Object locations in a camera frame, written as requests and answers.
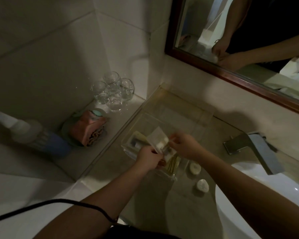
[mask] hand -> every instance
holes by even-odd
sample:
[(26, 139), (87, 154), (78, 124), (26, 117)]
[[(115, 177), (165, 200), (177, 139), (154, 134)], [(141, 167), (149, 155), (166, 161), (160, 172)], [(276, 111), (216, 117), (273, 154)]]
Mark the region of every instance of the hand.
[(211, 52), (217, 57), (222, 57), (225, 55), (225, 52), (229, 46), (230, 39), (221, 38), (218, 42), (212, 47)]
[(138, 166), (139, 169), (148, 172), (152, 169), (155, 169), (158, 163), (163, 159), (164, 155), (157, 154), (152, 146), (144, 146), (137, 154), (135, 165)]
[(244, 53), (239, 52), (220, 58), (217, 64), (227, 70), (236, 71), (248, 65), (246, 61), (247, 59), (244, 56)]
[(207, 152), (195, 138), (183, 132), (172, 134), (169, 146), (174, 148), (180, 156), (190, 160), (197, 160), (203, 153)]

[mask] bottle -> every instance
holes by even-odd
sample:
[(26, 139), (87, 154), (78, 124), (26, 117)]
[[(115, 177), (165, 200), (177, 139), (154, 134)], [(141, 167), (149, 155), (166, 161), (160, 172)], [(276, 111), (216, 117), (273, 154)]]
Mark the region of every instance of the bottle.
[(66, 156), (71, 147), (36, 120), (20, 120), (0, 112), (0, 123), (10, 129), (12, 140), (54, 156)]

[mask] chrome faucet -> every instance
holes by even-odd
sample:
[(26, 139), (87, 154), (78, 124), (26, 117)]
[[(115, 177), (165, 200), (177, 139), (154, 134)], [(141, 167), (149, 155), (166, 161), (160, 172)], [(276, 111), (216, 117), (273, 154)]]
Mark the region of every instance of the chrome faucet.
[(245, 147), (250, 147), (268, 175), (278, 174), (284, 171), (284, 168), (278, 162), (275, 153), (265, 141), (265, 137), (259, 132), (240, 134), (239, 136), (224, 142), (224, 146), (230, 155), (238, 153)]

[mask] wooden mirror frame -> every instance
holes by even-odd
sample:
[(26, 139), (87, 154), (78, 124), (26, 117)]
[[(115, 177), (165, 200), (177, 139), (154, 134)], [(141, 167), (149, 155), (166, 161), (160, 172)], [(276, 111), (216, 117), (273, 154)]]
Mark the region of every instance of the wooden mirror frame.
[(171, 8), (171, 16), (168, 27), (165, 53), (207, 73), (210, 73), (222, 80), (247, 90), (255, 95), (263, 97), (275, 104), (283, 106), (291, 111), (299, 114), (299, 100), (287, 96), (283, 93), (275, 91), (263, 84), (259, 84), (247, 77), (230, 72), (224, 68), (217, 66), (209, 61), (203, 60), (197, 56), (187, 53), (175, 47), (179, 23), (182, 18), (183, 8), (186, 0), (173, 0)]

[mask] sink basin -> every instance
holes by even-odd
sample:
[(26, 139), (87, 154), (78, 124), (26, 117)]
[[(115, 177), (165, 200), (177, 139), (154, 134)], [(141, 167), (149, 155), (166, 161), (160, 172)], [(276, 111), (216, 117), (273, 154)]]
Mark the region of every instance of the sink basin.
[[(299, 185), (284, 174), (267, 175), (263, 167), (255, 163), (240, 162), (232, 166), (267, 185), (299, 206)], [(230, 239), (260, 239), (218, 186), (216, 186), (215, 197), (220, 221)]]

